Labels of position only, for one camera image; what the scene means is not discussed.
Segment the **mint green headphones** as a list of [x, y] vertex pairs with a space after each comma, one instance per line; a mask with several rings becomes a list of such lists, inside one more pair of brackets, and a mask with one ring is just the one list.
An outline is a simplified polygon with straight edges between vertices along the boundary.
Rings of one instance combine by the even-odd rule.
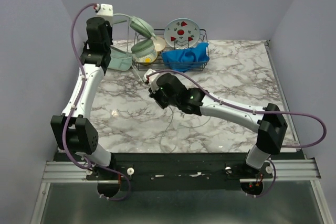
[[116, 13], [113, 15], [113, 25], [128, 22], [129, 28], [141, 35], [144, 39], [134, 44], [130, 52], [128, 50], [120, 50], [115, 46], [111, 46], [111, 55], [119, 59], [140, 59], [149, 55], [155, 48], [152, 38], [156, 38], [154, 29], [146, 21], [135, 16]]

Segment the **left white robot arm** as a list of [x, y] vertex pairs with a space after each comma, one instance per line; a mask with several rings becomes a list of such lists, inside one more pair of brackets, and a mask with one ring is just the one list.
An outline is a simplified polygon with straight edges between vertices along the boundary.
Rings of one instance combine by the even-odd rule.
[[99, 134], [90, 122], [91, 107], [97, 87], [107, 72], [111, 60], [111, 26], [102, 17], [86, 21], [88, 39], [79, 59], [79, 74], [71, 98], [61, 115], [54, 115], [50, 124], [58, 147], [68, 158], [77, 163], [74, 155], [81, 156], [90, 169], [99, 165], [98, 173], [104, 179], [116, 175], [116, 166], [111, 163], [112, 154], [99, 144]]

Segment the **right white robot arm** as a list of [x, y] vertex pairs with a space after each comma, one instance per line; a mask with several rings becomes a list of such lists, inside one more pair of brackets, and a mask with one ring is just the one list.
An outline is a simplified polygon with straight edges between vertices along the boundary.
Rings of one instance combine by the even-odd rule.
[[279, 154], [288, 124], [277, 105], [253, 107], [230, 102], [200, 87], [187, 88], [169, 72], [149, 70], [143, 80], [150, 86], [150, 97], [162, 109], [173, 106], [185, 114], [223, 119], [257, 133], [256, 144], [241, 165], [246, 177], [255, 177], [270, 156]]

